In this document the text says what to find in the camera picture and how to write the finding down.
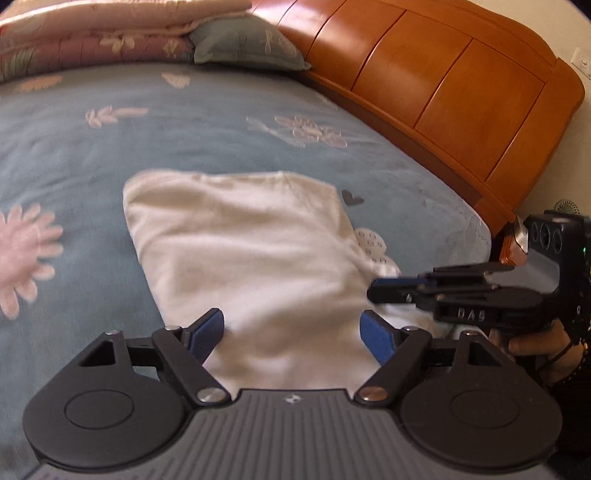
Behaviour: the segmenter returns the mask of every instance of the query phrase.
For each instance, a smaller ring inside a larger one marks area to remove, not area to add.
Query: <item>light switch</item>
[[[583,74],[591,79],[591,55],[584,52],[580,48],[574,51],[571,63],[577,67]]]

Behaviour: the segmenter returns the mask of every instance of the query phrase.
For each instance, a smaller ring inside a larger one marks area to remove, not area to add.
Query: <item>pink quilt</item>
[[[129,61],[192,62],[186,34],[251,0],[15,0],[0,15],[0,83]]]

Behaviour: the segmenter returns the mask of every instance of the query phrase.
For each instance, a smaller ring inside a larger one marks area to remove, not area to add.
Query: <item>camera lens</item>
[[[548,250],[548,247],[550,246],[550,229],[546,224],[542,225],[542,228],[540,229],[540,243],[542,244],[542,247]]]
[[[537,223],[533,223],[533,225],[531,226],[531,239],[534,242],[538,241],[538,237],[540,236],[540,227],[538,226]]]
[[[555,254],[559,254],[562,250],[562,233],[560,230],[555,230],[552,234],[552,250]]]

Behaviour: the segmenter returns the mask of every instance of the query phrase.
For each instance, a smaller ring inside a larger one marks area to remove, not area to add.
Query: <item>orange wooden headboard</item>
[[[254,0],[351,111],[465,199],[493,234],[533,188],[584,98],[527,27],[467,0]]]

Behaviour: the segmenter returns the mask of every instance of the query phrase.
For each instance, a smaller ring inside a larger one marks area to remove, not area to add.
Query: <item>white towel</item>
[[[125,185],[124,211],[164,323],[188,326],[212,307],[224,313],[223,340],[205,367],[233,395],[353,393],[378,368],[359,316],[372,307],[371,281],[398,268],[360,248],[333,186],[283,172],[151,170]],[[392,312],[396,326],[441,334],[423,312]]]

